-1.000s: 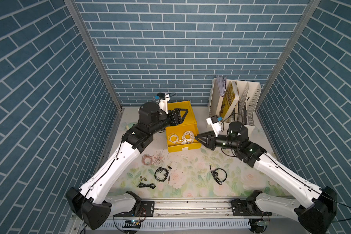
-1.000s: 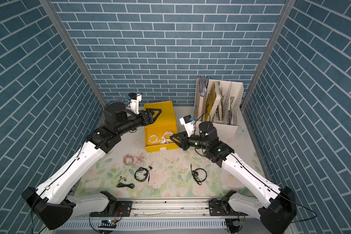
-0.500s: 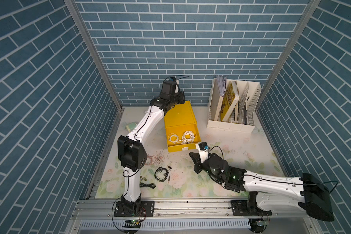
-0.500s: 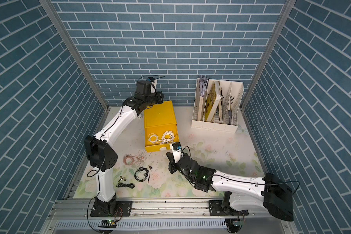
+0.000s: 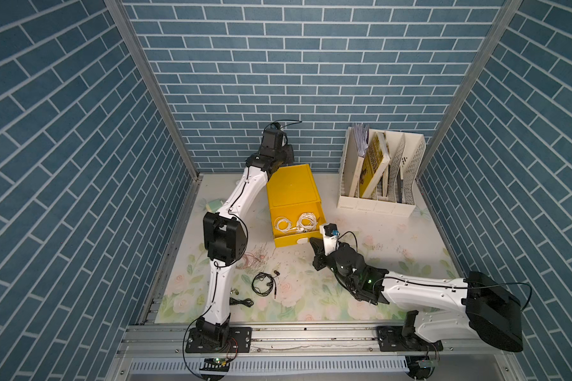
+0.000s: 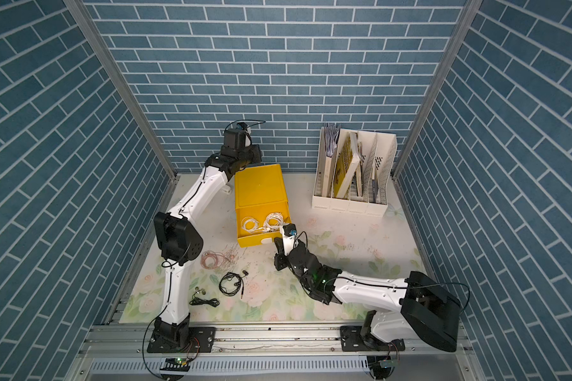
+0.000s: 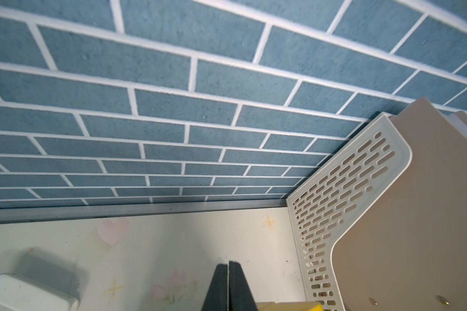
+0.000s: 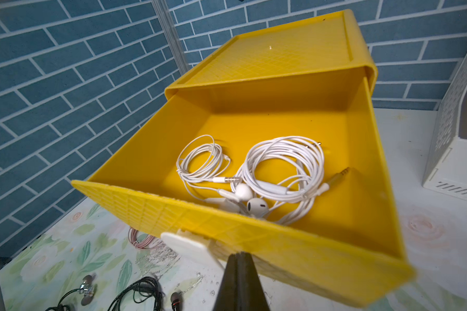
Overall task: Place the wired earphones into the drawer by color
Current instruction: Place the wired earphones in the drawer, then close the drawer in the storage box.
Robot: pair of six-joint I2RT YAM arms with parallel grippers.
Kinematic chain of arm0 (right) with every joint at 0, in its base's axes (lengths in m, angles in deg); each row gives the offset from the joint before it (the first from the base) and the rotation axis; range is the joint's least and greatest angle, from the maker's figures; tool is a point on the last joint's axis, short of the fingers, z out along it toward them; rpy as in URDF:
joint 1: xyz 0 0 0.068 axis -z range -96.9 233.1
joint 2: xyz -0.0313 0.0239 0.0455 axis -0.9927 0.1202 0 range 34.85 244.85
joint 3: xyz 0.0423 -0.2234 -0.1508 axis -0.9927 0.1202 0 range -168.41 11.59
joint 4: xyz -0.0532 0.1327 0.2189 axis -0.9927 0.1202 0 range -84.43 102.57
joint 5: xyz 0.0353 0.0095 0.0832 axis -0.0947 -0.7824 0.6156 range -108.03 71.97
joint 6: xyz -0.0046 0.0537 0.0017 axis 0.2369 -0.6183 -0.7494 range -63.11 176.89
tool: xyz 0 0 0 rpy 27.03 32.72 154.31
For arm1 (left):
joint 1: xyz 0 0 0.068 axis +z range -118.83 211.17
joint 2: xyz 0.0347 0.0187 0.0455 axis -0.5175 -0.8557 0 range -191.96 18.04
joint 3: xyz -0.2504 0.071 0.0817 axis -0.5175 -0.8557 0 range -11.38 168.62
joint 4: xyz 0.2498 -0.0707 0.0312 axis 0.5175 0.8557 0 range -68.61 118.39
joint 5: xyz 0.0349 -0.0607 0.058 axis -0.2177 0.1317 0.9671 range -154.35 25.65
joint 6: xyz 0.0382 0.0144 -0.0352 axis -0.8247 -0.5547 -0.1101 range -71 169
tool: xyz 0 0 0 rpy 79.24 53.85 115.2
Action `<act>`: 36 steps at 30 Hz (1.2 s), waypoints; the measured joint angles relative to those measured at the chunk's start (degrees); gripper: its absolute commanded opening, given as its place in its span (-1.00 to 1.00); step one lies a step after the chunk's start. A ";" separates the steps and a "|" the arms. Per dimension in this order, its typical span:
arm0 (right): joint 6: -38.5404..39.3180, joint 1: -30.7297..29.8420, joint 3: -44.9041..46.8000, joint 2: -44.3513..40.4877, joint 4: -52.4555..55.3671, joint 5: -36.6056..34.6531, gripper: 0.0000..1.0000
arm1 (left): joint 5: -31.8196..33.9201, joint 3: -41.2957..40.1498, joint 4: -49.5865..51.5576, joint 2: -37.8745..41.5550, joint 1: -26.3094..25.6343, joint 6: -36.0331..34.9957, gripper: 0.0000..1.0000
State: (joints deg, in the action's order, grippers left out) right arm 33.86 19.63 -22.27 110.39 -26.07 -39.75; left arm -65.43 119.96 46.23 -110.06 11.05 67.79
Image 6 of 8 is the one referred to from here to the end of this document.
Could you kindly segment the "white wired earphones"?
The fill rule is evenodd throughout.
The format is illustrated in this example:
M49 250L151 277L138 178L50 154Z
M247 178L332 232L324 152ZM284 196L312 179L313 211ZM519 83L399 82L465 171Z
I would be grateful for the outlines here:
M267 232L278 231L284 225L284 216L279 212L268 214L263 224L263 229Z
M259 223L259 221L253 217L245 217L241 223L242 230L247 233L257 233L264 230L264 226Z

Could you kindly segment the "black wired earphones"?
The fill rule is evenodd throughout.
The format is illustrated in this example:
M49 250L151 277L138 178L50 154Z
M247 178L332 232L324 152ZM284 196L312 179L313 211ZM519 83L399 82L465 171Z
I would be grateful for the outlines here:
M220 292L227 297L240 295L240 298L243 298L245 290L244 279L248 275L249 273L246 270L244 270L242 273L229 271L219 281Z
M193 294L192 294L192 298L189 301L189 305L190 306L211 306L213 308L216 308L220 305L220 301L217 298L205 298L206 295L206 291L202 288L198 288L196 287Z

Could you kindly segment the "yellow plastic drawer cabinet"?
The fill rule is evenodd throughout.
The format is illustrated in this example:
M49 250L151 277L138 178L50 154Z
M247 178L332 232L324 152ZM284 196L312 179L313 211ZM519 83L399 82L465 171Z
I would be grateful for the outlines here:
M245 217L253 217L264 224L268 214L279 212L284 216L284 224L291 222L289 199L285 189L281 166L271 164L246 168L235 175L235 212L238 222L237 239L242 248L261 244L272 244L278 231L247 233L241 223Z

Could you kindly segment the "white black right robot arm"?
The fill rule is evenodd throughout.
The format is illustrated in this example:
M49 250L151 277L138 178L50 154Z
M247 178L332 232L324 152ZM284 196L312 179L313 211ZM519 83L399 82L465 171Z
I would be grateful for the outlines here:
M290 270L309 298L370 309L361 329L367 347L381 350L396 339L419 338L443 352L456 351L462 304L443 284L420 271L400 279L358 276L321 264L300 239L273 242L276 270Z

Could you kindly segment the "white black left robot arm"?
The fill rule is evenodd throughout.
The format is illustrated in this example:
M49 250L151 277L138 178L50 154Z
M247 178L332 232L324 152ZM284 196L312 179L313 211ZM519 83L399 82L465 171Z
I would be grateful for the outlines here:
M261 163L260 146L251 137L252 128L260 124L257 120L241 120L227 125L220 151L207 158L191 189L170 210L157 213L153 219L166 281L164 307L151 322L149 353L180 352L193 343L189 287L192 266L203 252L196 220L237 172Z

